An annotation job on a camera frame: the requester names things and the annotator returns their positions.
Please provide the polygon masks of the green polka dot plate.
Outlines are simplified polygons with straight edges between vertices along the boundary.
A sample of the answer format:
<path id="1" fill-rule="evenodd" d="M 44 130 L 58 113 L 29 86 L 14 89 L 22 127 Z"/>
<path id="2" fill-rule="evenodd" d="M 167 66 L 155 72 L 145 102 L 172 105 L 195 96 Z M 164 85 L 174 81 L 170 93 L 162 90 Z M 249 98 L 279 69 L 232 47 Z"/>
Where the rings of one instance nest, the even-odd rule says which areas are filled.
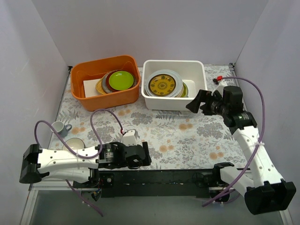
<path id="1" fill-rule="evenodd" d="M 187 85 L 183 82 L 183 92 L 181 95 L 181 98 L 187 98 L 188 97 L 188 87 Z"/>

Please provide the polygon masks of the white scalloped paper plate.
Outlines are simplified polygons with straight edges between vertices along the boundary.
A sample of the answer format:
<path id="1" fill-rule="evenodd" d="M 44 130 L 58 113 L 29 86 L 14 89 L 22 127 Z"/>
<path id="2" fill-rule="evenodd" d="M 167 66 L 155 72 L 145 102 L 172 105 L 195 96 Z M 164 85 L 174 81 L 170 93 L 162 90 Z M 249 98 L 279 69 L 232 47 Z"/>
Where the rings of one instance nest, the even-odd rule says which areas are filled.
<path id="1" fill-rule="evenodd" d="M 149 76 L 149 78 L 146 80 L 146 83 L 145 83 L 145 86 L 144 86 L 146 93 L 151 97 L 162 97 L 162 96 L 154 96 L 154 95 L 150 94 L 150 91 L 149 91 L 149 88 L 148 88 L 148 84 L 149 84 L 150 79 L 153 78 L 154 76 L 160 75 L 160 74 L 171 75 L 176 81 L 176 87 L 175 87 L 174 92 L 167 95 L 167 96 L 164 96 L 164 98 L 178 97 L 183 92 L 183 80 L 181 79 L 180 75 L 177 72 L 175 72 L 173 70 L 169 70 L 169 69 L 161 69 L 161 70 L 155 71 L 154 73 L 152 73 Z"/>

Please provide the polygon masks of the yellow brown patterned plate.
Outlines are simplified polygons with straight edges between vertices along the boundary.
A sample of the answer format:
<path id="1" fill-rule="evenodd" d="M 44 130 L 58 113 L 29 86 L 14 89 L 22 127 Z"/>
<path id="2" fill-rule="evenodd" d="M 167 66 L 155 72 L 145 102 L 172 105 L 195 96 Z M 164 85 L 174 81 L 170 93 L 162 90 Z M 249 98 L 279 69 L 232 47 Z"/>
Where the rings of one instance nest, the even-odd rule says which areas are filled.
<path id="1" fill-rule="evenodd" d="M 148 88 L 154 96 L 167 96 L 174 92 L 176 81 L 171 75 L 160 74 L 150 79 Z"/>

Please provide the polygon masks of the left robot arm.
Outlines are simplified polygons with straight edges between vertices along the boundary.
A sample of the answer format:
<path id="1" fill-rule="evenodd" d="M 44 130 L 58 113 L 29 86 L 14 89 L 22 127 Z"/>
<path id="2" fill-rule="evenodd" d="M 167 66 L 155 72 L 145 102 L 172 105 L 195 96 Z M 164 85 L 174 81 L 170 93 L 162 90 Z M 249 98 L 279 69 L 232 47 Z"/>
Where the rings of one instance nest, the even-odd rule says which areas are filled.
<path id="1" fill-rule="evenodd" d="M 93 188 L 101 182 L 100 169 L 136 169 L 150 164 L 147 142 L 130 146 L 111 142 L 79 149 L 74 154 L 32 144 L 22 157 L 19 182 L 33 184 L 49 179 L 71 180 Z"/>

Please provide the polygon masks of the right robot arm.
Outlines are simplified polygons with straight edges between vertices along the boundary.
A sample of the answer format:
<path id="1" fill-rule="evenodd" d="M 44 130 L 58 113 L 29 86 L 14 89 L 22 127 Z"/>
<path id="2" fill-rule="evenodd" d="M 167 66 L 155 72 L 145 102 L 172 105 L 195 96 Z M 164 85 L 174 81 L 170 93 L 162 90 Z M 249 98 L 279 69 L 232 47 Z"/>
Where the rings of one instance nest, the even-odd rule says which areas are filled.
<path id="1" fill-rule="evenodd" d="M 286 210 L 296 193 L 293 182 L 287 182 L 272 163 L 260 141 L 257 123 L 250 112 L 243 109 L 240 87 L 225 86 L 222 91 L 199 90 L 186 108 L 193 113 L 220 115 L 238 142 L 247 160 L 246 168 L 252 177 L 242 174 L 232 163 L 215 164 L 212 180 L 217 186 L 226 183 L 237 190 L 253 214 Z"/>

